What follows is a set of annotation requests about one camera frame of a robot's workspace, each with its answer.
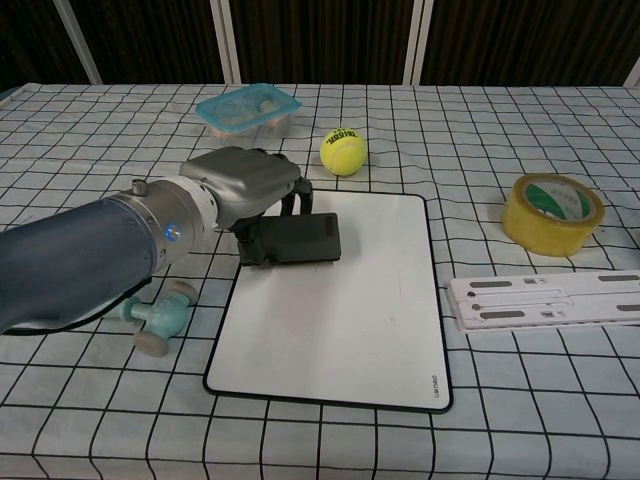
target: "teal dumbbell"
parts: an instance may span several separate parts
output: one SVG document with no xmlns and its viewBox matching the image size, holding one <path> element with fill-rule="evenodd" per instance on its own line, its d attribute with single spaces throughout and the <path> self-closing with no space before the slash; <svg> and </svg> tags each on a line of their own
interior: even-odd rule
<svg viewBox="0 0 640 480">
<path fill-rule="evenodd" d="M 133 336 L 134 345 L 147 355 L 164 357 L 169 351 L 167 340 L 182 331 L 188 320 L 187 308 L 197 301 L 195 288 L 174 280 L 153 305 L 131 297 L 120 304 L 118 314 L 125 322 L 144 320 L 144 328 Z"/>
</svg>

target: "yellow tennis ball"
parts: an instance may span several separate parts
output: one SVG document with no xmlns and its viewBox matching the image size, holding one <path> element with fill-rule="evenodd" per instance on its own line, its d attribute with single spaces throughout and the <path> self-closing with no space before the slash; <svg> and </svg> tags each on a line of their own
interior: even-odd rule
<svg viewBox="0 0 640 480">
<path fill-rule="evenodd" d="M 334 175 L 353 175 L 367 158 L 367 143 L 352 128 L 336 128 L 320 146 L 320 160 Z"/>
</svg>

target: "yellow tape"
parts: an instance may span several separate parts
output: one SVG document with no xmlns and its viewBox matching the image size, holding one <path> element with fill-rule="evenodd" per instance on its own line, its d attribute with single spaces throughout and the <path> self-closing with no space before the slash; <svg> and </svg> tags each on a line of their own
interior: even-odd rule
<svg viewBox="0 0 640 480">
<path fill-rule="evenodd" d="M 530 252 L 567 257 L 582 248 L 604 217 L 600 199 L 567 177 L 532 173 L 516 180 L 502 229 Z"/>
</svg>

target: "dark curtain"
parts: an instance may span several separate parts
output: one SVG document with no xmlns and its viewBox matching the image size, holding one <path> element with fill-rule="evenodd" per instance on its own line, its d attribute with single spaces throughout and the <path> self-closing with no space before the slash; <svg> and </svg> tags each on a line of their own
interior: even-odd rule
<svg viewBox="0 0 640 480">
<path fill-rule="evenodd" d="M 88 83 L 51 0 L 0 2 L 0 92 L 37 83 Z"/>
<path fill-rule="evenodd" d="M 224 83 L 209 0 L 71 0 L 104 83 Z"/>
<path fill-rule="evenodd" d="M 436 0 L 423 85 L 622 85 L 638 0 Z"/>
<path fill-rule="evenodd" d="M 413 0 L 230 0 L 243 82 L 402 83 Z"/>
</svg>

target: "whiteboard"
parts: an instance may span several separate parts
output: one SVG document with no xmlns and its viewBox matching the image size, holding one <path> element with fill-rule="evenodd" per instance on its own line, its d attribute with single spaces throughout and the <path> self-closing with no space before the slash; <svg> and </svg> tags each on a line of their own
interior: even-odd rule
<svg viewBox="0 0 640 480">
<path fill-rule="evenodd" d="M 424 200 L 316 191 L 314 212 L 337 213 L 341 259 L 241 267 L 205 386 L 217 394 L 448 409 Z"/>
</svg>

